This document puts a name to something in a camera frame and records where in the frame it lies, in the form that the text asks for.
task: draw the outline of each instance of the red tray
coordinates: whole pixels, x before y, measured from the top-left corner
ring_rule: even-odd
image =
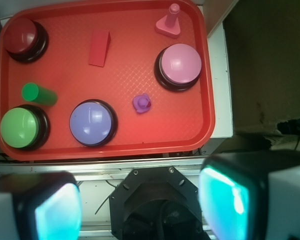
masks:
[[[172,3],[180,6],[181,34],[172,39],[155,32],[156,22]],[[11,59],[2,37],[10,22],[25,17],[47,30],[45,54],[29,64]],[[104,67],[88,64],[92,32],[109,30],[111,42]],[[198,83],[185,92],[164,89],[154,76],[154,62],[161,50],[184,43],[202,59]],[[41,106],[51,132],[34,151],[8,146],[0,134],[0,147],[16,160],[56,160],[145,155],[191,151],[205,144],[215,126],[215,111],[204,18],[189,0],[79,1],[28,9],[11,18],[0,34],[0,123],[4,114],[26,102],[21,91],[34,82],[55,91],[58,102]],[[147,93],[149,112],[138,114],[134,96]],[[72,136],[69,119],[73,109],[87,99],[109,103],[119,126],[112,141],[86,147]]]

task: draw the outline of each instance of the cable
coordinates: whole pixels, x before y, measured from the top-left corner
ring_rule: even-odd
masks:
[[[299,137],[298,137],[298,141],[296,142],[296,145],[295,145],[295,147],[294,147],[294,151],[296,151],[296,150],[297,150],[297,147],[298,147],[298,145],[299,145],[299,142],[300,142],[300,135],[299,135]]]
[[[110,198],[110,195],[106,197],[106,199],[101,203],[101,205],[98,207],[98,209],[95,211],[94,215],[96,215],[101,207],[105,204],[105,202]]]
[[[112,186],[112,187],[114,187],[114,188],[117,188],[117,186],[111,184],[110,182],[108,182],[108,180],[105,180],[105,182],[106,182],[107,184],[109,184],[110,186]],[[106,199],[101,203],[101,205],[100,205],[100,206],[98,207],[98,209],[95,211],[94,215],[96,215],[96,214],[99,212],[99,210],[101,209],[101,207],[105,204],[105,202],[106,202],[109,198],[110,198],[110,195],[107,196]]]
[[[115,185],[111,184],[108,180],[105,180],[105,182],[106,182],[107,184],[109,184],[110,186],[114,187],[114,188],[118,187],[118,185],[115,186]]]

